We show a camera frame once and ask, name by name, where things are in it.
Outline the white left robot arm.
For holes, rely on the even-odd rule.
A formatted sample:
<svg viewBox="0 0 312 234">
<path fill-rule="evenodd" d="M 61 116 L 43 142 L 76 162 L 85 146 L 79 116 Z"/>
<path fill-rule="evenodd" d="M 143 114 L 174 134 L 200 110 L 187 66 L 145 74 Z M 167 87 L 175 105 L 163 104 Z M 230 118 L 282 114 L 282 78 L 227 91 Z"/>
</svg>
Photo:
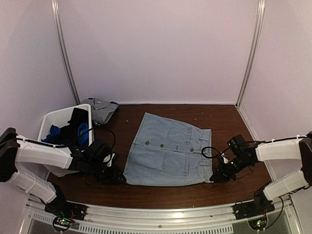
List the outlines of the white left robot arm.
<svg viewBox="0 0 312 234">
<path fill-rule="evenodd" d="M 66 198 L 50 182 L 42 180 L 22 166 L 23 162 L 57 167 L 68 172 L 95 176 L 102 184 L 123 184 L 126 178 L 116 165 L 117 154 L 102 140 L 78 147 L 74 143 L 55 145 L 20 136 L 8 128 L 0 136 L 0 180 L 12 183 L 26 193 L 37 196 L 59 216 L 70 212 Z"/>
</svg>

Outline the light blue denim skirt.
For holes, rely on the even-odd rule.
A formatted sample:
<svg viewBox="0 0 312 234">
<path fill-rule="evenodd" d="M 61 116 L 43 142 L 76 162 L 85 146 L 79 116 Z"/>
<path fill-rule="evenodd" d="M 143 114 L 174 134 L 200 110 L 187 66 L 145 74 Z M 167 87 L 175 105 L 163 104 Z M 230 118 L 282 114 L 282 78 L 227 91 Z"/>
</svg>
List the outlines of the light blue denim skirt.
<svg viewBox="0 0 312 234">
<path fill-rule="evenodd" d="M 145 113 L 129 150 L 124 176 L 130 185 L 181 187 L 210 183 L 212 131 Z"/>
</svg>

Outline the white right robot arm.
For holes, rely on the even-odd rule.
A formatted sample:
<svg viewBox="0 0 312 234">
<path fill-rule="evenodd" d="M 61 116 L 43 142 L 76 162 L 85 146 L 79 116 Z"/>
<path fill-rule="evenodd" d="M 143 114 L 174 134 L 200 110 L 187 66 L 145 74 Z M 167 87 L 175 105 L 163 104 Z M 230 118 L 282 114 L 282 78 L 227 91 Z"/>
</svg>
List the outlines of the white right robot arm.
<svg viewBox="0 0 312 234">
<path fill-rule="evenodd" d="M 300 160 L 302 167 L 283 178 L 275 180 L 254 193 L 250 211 L 262 214 L 269 202 L 277 197 L 295 193 L 312 186 L 312 133 L 269 141 L 246 141 L 236 135 L 227 142 L 228 147 L 217 154 L 217 170 L 210 177 L 212 182 L 237 180 L 236 174 L 258 162 L 269 160 Z"/>
</svg>

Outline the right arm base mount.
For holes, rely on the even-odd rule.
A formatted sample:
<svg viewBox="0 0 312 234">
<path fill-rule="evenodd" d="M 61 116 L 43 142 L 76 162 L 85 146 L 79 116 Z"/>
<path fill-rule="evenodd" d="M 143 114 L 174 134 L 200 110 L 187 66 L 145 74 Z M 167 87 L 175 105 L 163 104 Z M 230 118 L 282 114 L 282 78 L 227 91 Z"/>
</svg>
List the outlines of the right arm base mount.
<svg viewBox="0 0 312 234">
<path fill-rule="evenodd" d="M 255 198 L 251 201 L 238 201 L 233 206 L 236 220 L 246 219 L 249 227 L 256 232 L 264 231 L 269 225 L 268 213 L 275 211 L 271 201 Z"/>
</svg>

